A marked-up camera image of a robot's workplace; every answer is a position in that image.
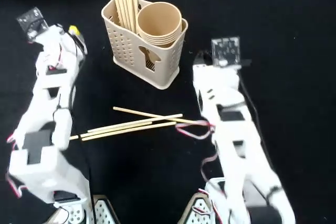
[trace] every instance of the cup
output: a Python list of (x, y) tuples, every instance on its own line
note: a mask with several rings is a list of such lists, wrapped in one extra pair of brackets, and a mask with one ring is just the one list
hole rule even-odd
[(146, 5), (139, 11), (137, 20), (139, 35), (154, 45), (170, 44), (182, 32), (181, 12), (167, 2)]

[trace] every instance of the cable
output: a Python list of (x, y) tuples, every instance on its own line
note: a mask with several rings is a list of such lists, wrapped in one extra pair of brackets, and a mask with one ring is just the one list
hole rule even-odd
[(68, 220), (68, 218), (69, 218), (69, 216), (70, 216), (70, 213), (69, 213), (69, 211), (67, 210), (67, 209), (65, 209), (65, 208), (63, 208), (63, 207), (59, 207), (59, 208), (61, 208), (61, 209), (63, 209), (63, 210), (65, 210), (66, 212), (68, 212), (68, 217), (65, 219), (65, 221), (62, 223), (62, 224), (65, 224), (65, 222)]
[[(256, 128), (257, 128), (257, 131), (259, 133), (259, 136), (260, 136), (260, 140), (262, 142), (262, 144), (265, 145), (265, 139), (264, 139), (264, 136), (263, 136), (263, 133), (261, 131), (261, 127), (260, 127), (260, 120), (259, 120), (259, 114), (258, 114), (258, 111), (257, 111), (257, 107), (254, 105), (253, 101), (252, 101), (252, 98), (250, 96), (250, 94), (248, 93), (247, 89), (246, 89), (246, 86), (245, 86), (245, 83), (243, 81), (243, 78), (241, 77), (241, 74), (240, 74), (240, 71), (237, 71), (237, 74), (239, 76), (239, 82), (240, 82), (240, 86), (243, 90), (243, 93), (244, 95), (246, 96), (250, 106), (252, 107), (253, 111), (254, 111), (254, 117), (255, 117), (255, 124), (256, 124)], [(273, 164), (272, 164), (272, 161), (270, 159), (270, 156), (269, 156), (269, 153), (268, 153), (268, 150), (267, 148), (263, 148), (264, 150), (264, 153), (265, 153), (265, 156), (266, 156), (266, 159), (268, 160), (268, 163), (270, 165), (270, 167), (272, 168), (273, 167)]]
[[(195, 135), (193, 133), (190, 133), (190, 132), (182, 129), (184, 127), (188, 127), (188, 126), (191, 126), (191, 125), (207, 126), (208, 131), (204, 135), (198, 136), (198, 135)], [(190, 136), (190, 137), (192, 137), (194, 139), (197, 139), (197, 140), (206, 139), (215, 130), (215, 126), (210, 124), (208, 121), (205, 121), (205, 120), (198, 120), (198, 121), (195, 121), (195, 123), (178, 123), (178, 124), (175, 125), (175, 128), (180, 133), (182, 133), (186, 136)]]
[(91, 174), (91, 166), (90, 166), (90, 162), (89, 162), (89, 159), (88, 159), (88, 155), (86, 154), (86, 151), (84, 149), (84, 146), (83, 146), (83, 141), (82, 141), (82, 138), (79, 134), (79, 131), (78, 131), (78, 128), (76, 126), (76, 123), (75, 123), (75, 115), (73, 113), (73, 109), (72, 109), (72, 93), (74, 92), (74, 88), (75, 88), (75, 82), (77, 81), (77, 78), (78, 78), (78, 75), (80, 73), (80, 70), (82, 69), (84, 63), (85, 63), (85, 60), (86, 60), (86, 55), (85, 55), (85, 52), (84, 50), (82, 49), (82, 47), (80, 47), (76, 40), (74, 39), (74, 37), (67, 31), (66, 32), (74, 41), (75, 43), (75, 48), (76, 48), (76, 57), (78, 57), (78, 51), (77, 51), (77, 47), (81, 50), (82, 54), (83, 54), (83, 61), (82, 61), (82, 64), (81, 66), (79, 67), (78, 69), (78, 74), (74, 80), (74, 82), (72, 83), (72, 86), (71, 86), (71, 90), (70, 90), (70, 95), (69, 95), (69, 104), (68, 104), (68, 109), (69, 109), (69, 112), (70, 112), (70, 115), (71, 115), (71, 118), (72, 118), (72, 123), (73, 123), (73, 129), (75, 130), (75, 135), (78, 136), (78, 140), (80, 142), (80, 146), (81, 146), (81, 149), (82, 149), (82, 152), (83, 152), (83, 156), (84, 156), (84, 160), (85, 160), (85, 164), (88, 168), (88, 177), (89, 177), (89, 189), (90, 189), (90, 199), (91, 199), (91, 204), (92, 204), (92, 213), (93, 213), (93, 222), (94, 224), (97, 224), (97, 217), (96, 217), (96, 210), (95, 210), (95, 207), (94, 207), (94, 201), (93, 201), (93, 194), (92, 194), (92, 174)]
[(27, 189), (27, 186), (20, 185), (19, 187), (17, 187), (15, 182), (11, 179), (8, 169), (7, 169), (5, 178), (6, 178), (6, 181), (9, 183), (9, 185), (11, 186), (11, 189), (13, 190), (15, 196), (20, 199), (22, 197), (22, 189)]

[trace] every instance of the plastic basket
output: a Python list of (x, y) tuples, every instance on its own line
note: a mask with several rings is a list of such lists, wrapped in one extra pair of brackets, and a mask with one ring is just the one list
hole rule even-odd
[[(139, 8), (150, 2), (139, 0)], [(139, 35), (120, 26), (117, 7), (111, 0), (101, 11), (110, 39), (113, 61), (158, 89), (166, 89), (179, 73), (188, 22), (182, 19), (182, 33), (169, 47), (149, 44)]]

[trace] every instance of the black fabric background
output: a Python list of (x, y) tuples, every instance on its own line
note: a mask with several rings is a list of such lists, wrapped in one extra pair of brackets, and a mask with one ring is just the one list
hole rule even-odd
[[(32, 97), (35, 61), (15, 18), (37, 6), (49, 24), (74, 24), (84, 34), (88, 60), (75, 99), (80, 132), (139, 119), (112, 111), (121, 106), (198, 119), (192, 86), (196, 52), (210, 39), (239, 35), (243, 70), (261, 128), (298, 223), (335, 223), (336, 0), (149, 0), (177, 5), (189, 22), (180, 73), (157, 90), (112, 63), (100, 11), (108, 0), (0, 0), (0, 195), (1, 223), (42, 223), (53, 212), (31, 194), (15, 198), (4, 181), (10, 154), (5, 140)], [(197, 188), (210, 142), (196, 142), (173, 127), (122, 134), (84, 143), (94, 194), (111, 200), (122, 223), (176, 223)], [(65, 153), (86, 174), (78, 142)], [(218, 163), (206, 168), (220, 176)]]

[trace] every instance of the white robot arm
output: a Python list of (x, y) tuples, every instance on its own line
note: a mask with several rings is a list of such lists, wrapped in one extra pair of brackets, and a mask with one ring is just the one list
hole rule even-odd
[[(209, 63), (203, 54), (196, 56), (193, 84), (201, 115), (215, 126), (212, 142), (225, 179), (211, 179), (205, 193), (222, 223), (254, 223), (253, 212), (258, 207), (265, 211), (264, 217), (272, 214), (277, 219), (265, 223), (294, 224), (291, 205), (269, 166), (245, 98), (238, 91), (239, 39), (219, 39), (213, 43), (215, 55)], [(214, 214), (211, 223), (215, 223)]]
[(45, 203), (67, 210), (69, 223), (92, 223), (89, 182), (61, 152), (69, 144), (74, 83), (87, 54), (84, 39), (74, 26), (68, 32), (48, 27), (37, 8), (18, 21), (44, 51), (36, 61), (33, 98), (7, 140), (14, 144), (9, 174)]

